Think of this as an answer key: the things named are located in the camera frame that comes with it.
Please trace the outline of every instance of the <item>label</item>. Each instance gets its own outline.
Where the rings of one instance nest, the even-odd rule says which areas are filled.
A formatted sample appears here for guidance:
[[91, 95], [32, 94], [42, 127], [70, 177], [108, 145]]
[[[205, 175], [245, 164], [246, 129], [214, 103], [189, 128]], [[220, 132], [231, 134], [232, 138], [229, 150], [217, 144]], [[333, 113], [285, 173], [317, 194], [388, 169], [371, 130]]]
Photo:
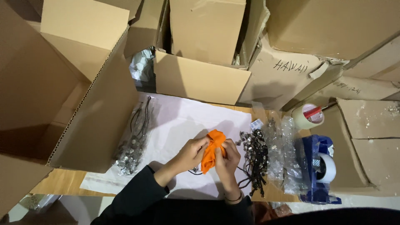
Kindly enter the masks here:
[[252, 122], [250, 124], [251, 130], [257, 130], [257, 129], [261, 129], [261, 127], [264, 125], [264, 123], [261, 122], [260, 119], [257, 119], [256, 121]]

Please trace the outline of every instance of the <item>crumpled plastic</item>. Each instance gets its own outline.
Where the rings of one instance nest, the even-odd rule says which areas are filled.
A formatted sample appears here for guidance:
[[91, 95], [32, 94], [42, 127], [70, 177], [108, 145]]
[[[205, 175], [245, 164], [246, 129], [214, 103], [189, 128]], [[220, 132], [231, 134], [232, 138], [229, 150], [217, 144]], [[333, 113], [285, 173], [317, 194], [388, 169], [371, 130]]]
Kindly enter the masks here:
[[129, 65], [129, 71], [133, 79], [148, 82], [154, 78], [153, 52], [154, 47], [151, 46], [133, 56]]

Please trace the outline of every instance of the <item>floor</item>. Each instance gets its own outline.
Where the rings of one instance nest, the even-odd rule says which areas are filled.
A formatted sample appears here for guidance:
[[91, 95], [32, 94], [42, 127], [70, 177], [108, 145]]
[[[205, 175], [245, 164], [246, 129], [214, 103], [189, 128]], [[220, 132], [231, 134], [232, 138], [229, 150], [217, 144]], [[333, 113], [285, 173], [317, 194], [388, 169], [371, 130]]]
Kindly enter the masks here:
[[[336, 195], [342, 199], [341, 205], [313, 205], [309, 203], [287, 203], [293, 213], [304, 213], [324, 209], [344, 207], [378, 207], [400, 210], [400, 197], [369, 197], [357, 195]], [[111, 204], [114, 197], [62, 196], [60, 201], [69, 210], [79, 225], [90, 224], [94, 218]], [[27, 209], [17, 204], [9, 212], [10, 222], [20, 220]]]

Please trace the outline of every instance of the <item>open cardboard box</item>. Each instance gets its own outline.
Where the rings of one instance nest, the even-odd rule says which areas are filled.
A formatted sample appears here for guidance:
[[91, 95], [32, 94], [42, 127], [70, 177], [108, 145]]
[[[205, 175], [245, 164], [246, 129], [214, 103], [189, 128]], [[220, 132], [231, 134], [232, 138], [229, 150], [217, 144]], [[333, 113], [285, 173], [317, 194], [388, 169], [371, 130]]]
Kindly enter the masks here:
[[2, 217], [53, 167], [106, 172], [138, 94], [123, 56], [129, 11], [47, 0], [41, 34], [4, 0], [0, 14]]
[[241, 65], [216, 65], [170, 54], [170, 8], [166, 2], [157, 41], [154, 73], [157, 93], [204, 102], [236, 104], [250, 72], [246, 71], [269, 17], [265, 1], [248, 1], [239, 35]]
[[336, 193], [396, 196], [400, 193], [400, 102], [343, 100], [324, 110], [325, 121], [310, 129], [332, 139]]

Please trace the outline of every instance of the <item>orange cloth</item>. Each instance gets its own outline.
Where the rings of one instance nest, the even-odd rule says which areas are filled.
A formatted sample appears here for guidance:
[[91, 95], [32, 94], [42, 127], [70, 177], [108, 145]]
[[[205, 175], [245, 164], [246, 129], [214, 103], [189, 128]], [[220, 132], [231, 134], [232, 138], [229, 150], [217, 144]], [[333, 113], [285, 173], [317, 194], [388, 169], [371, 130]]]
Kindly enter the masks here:
[[225, 148], [221, 144], [226, 140], [224, 133], [213, 130], [207, 134], [211, 138], [208, 147], [206, 148], [203, 159], [201, 160], [201, 171], [206, 174], [208, 170], [215, 166], [215, 148], [220, 147], [223, 157], [226, 157]]

